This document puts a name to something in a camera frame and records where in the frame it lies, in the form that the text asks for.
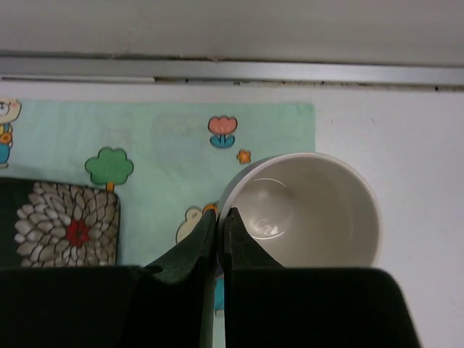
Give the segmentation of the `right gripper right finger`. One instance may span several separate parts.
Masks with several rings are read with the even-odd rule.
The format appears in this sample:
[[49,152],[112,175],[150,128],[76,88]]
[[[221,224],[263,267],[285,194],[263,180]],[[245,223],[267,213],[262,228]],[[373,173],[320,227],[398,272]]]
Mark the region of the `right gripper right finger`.
[[221,266],[225,276],[225,345],[247,347],[273,317],[272,296],[265,286],[283,266],[249,234],[240,212],[232,208],[221,232]]

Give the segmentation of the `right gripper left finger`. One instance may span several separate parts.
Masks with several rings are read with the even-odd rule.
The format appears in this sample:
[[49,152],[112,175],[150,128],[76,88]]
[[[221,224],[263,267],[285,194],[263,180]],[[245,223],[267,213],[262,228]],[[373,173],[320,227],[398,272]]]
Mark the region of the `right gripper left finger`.
[[127,347],[211,347],[216,213],[141,269],[126,316]]

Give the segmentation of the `purple mug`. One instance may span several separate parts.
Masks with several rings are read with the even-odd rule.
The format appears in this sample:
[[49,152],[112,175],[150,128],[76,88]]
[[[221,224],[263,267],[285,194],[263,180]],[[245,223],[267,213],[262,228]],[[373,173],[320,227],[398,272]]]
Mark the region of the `purple mug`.
[[372,188],[327,154],[252,163],[226,186],[218,209],[219,231],[237,209],[247,235],[286,267],[373,267],[381,252],[381,212]]

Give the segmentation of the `green cartoon placemat cloth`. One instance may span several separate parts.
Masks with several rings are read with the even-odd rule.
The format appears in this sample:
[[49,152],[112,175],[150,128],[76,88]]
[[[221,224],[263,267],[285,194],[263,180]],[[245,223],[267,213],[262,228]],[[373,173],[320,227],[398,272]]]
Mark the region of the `green cartoon placemat cloth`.
[[[240,170],[315,150],[308,103],[1,100],[1,179],[104,189],[120,200],[110,266],[1,266],[3,347],[127,347],[141,269],[183,240]],[[223,335],[215,273],[212,346]]]

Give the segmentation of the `black floral square plate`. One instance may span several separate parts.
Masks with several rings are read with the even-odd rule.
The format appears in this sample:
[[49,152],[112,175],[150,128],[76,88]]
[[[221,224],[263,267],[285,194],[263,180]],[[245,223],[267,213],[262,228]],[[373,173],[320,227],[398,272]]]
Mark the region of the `black floral square plate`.
[[99,188],[1,179],[1,266],[110,266],[120,200]]

